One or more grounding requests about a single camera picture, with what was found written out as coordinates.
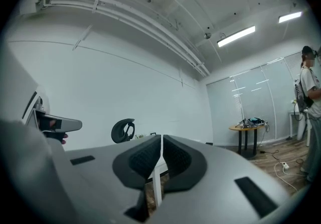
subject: black table leg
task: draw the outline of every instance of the black table leg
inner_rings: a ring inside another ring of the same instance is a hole
[[[239,131],[239,151],[238,151],[239,154],[241,154],[241,148],[242,148],[242,131]]]
[[[245,131],[245,146],[244,150],[247,150],[247,131]]]
[[[253,148],[253,155],[256,155],[256,143],[257,143],[257,129],[254,130],[254,148]]]

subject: white t-shirt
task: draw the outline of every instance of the white t-shirt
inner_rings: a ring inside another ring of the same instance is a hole
[[[313,71],[305,66],[301,69],[301,84],[303,88],[303,92],[307,97],[307,92],[312,89],[314,86],[319,89],[320,82]],[[313,99],[313,104],[310,108],[308,108],[308,113],[315,118],[321,116],[321,98]]]

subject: table top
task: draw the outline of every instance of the table top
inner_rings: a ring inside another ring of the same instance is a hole
[[[257,130],[257,129],[260,129],[260,128],[263,128],[264,125],[261,125],[261,126],[258,126],[258,127],[253,127],[253,128],[245,128],[245,129],[242,129],[240,127],[236,127],[237,125],[232,125],[229,127],[230,130],[234,130],[234,131],[248,131],[248,130]]]

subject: backpack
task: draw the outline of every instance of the backpack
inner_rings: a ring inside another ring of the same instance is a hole
[[[300,113],[303,112],[303,110],[305,110],[306,108],[310,108],[314,103],[313,100],[305,96],[303,92],[303,87],[301,83],[301,73],[300,73],[300,79],[294,80],[294,93],[295,93],[296,103]]]

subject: glass wall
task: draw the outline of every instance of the glass wall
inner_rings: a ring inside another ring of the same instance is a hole
[[[299,78],[301,61],[301,53],[297,53],[208,84],[214,144],[237,145],[238,134],[228,127],[251,117],[268,122],[270,131],[264,135],[264,142],[289,137],[289,114],[294,108],[291,101],[295,99],[293,80]],[[321,78],[318,59],[312,69]],[[296,134],[296,120],[292,120]],[[258,144],[264,131],[258,130]],[[250,132],[249,144],[253,144],[253,136]]]

